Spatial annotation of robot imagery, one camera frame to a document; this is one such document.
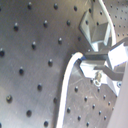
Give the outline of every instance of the pegboard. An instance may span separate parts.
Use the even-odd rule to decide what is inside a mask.
[[[128,3],[104,2],[118,42],[128,36]],[[95,24],[107,21],[98,0],[0,1],[0,128],[55,127],[67,63],[75,52],[91,50],[79,30],[89,9]],[[105,128],[115,102],[109,87],[97,89],[77,62],[63,128]]]

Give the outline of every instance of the metal panel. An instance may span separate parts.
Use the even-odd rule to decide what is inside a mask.
[[[55,3],[58,4],[58,9],[54,9]],[[105,3],[116,25],[116,33],[120,34],[117,36],[119,41],[127,36],[127,3],[122,5],[121,1],[118,3],[116,0],[106,0]],[[85,53],[91,49],[79,30],[83,14],[91,7],[95,23],[105,23],[106,19],[104,14],[100,14],[98,1],[0,1],[0,48],[5,52],[2,57],[0,51],[0,127],[55,126],[62,79],[68,60],[76,51]],[[74,92],[76,86],[79,88],[77,93]],[[12,96],[12,102],[6,101],[9,95]],[[84,101],[85,96],[89,98],[87,103]],[[71,108],[71,113],[65,113],[64,128],[83,128],[87,122],[90,128],[105,128],[115,101],[116,97],[108,86],[102,86],[98,93],[90,80],[83,77],[79,66],[75,66],[66,104]]]

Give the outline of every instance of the perforated surface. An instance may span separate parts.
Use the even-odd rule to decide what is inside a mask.
[[[119,41],[127,36],[127,2],[106,0],[105,4]],[[55,127],[66,65],[76,51],[91,49],[79,30],[89,8],[95,23],[106,22],[97,0],[0,1],[0,127]],[[63,127],[105,128],[116,97],[106,85],[98,92],[78,65],[70,78],[66,104],[70,113],[66,111]]]

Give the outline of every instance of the pegboard hole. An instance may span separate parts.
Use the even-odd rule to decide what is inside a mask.
[[[0,128],[2,128],[2,124],[0,123]]]
[[[102,11],[100,11],[100,15],[102,15]]]
[[[99,22],[97,22],[96,25],[99,26]]]
[[[31,110],[28,110],[28,111],[26,112],[26,115],[27,115],[27,117],[31,117],[31,116],[32,116],[32,111],[31,111]]]
[[[44,21],[44,27],[45,27],[45,28],[48,27],[48,21],[47,21],[47,20]]]
[[[77,11],[77,6],[74,6],[74,11],[75,11],[75,12]]]
[[[99,115],[101,115],[101,111],[99,111]]]
[[[15,24],[14,24],[14,31],[17,32],[18,30],[19,30],[19,25],[18,25],[18,23],[15,23]]]
[[[33,43],[32,43],[32,49],[33,49],[33,50],[36,50],[36,42],[33,42]]]
[[[89,122],[87,122],[87,124],[86,124],[86,125],[87,125],[87,127],[89,127]]]
[[[45,121],[44,122],[44,127],[48,127],[48,124],[49,124],[48,121]]]
[[[31,10],[32,9],[32,2],[28,3],[28,9]]]
[[[60,45],[62,44],[62,38],[61,38],[61,37],[58,39],[58,43],[59,43]]]
[[[81,41],[81,37],[78,37],[78,41]]]
[[[48,61],[48,65],[49,65],[49,67],[52,67],[52,66],[53,66],[53,60],[52,60],[52,59],[50,59],[50,60]]]
[[[58,4],[57,4],[57,3],[54,4],[54,9],[55,9],[55,10],[58,9]]]
[[[6,97],[6,101],[7,101],[8,103],[12,103],[12,100],[13,100],[13,98],[12,98],[11,95],[8,95],[8,96]]]
[[[71,108],[67,108],[67,113],[70,113],[71,112]]]
[[[89,8],[89,12],[92,13],[92,9],[91,8]]]
[[[108,102],[108,106],[110,106],[110,105],[111,105],[111,102],[109,101],[109,102]]]
[[[42,91],[42,84],[41,84],[41,83],[38,84],[37,90],[38,90],[38,91]]]
[[[88,100],[88,97],[86,96],[86,97],[84,98],[84,100],[85,100],[85,102],[87,102],[87,100]]]
[[[23,67],[20,67],[20,69],[19,69],[19,74],[20,74],[20,75],[24,75],[24,69],[23,69]]]
[[[71,21],[67,20],[67,26],[70,26],[70,25],[71,25]]]
[[[54,102],[54,104],[57,104],[57,98],[56,97],[53,99],[53,102]]]
[[[0,48],[0,57],[4,57],[5,55],[5,51],[3,50],[3,48]]]
[[[96,105],[95,105],[95,104],[93,104],[93,105],[92,105],[92,108],[93,108],[93,109],[95,109],[95,107],[96,107]]]
[[[104,120],[106,120],[106,119],[107,119],[107,117],[105,116],[105,117],[104,117]]]
[[[75,92],[78,92],[78,86],[75,87]]]
[[[80,121],[80,120],[81,120],[81,116],[78,116],[78,118],[77,118],[77,119],[78,119],[78,121]]]
[[[106,99],[106,95],[103,96],[103,99],[104,99],[104,100]]]

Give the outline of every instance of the white cable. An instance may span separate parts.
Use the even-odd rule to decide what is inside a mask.
[[[78,59],[81,59],[82,57],[83,57],[82,53],[80,53],[80,52],[75,53],[71,57],[68,65],[67,65],[67,68],[66,68],[66,71],[64,74],[63,84],[62,84],[61,99],[60,99],[60,106],[59,106],[59,113],[58,113],[56,128],[62,128],[62,126],[63,126],[69,78],[70,78],[71,71],[72,71],[72,68],[73,68],[75,62]]]
[[[116,44],[116,34],[115,34],[115,29],[114,29],[114,26],[113,26],[113,22],[112,22],[112,19],[111,17],[109,16],[109,13],[107,11],[107,8],[106,6],[104,5],[103,1],[102,0],[99,0],[99,3],[106,15],[106,18],[108,20],[108,23],[110,24],[110,27],[111,27],[111,34],[112,34],[112,46]]]

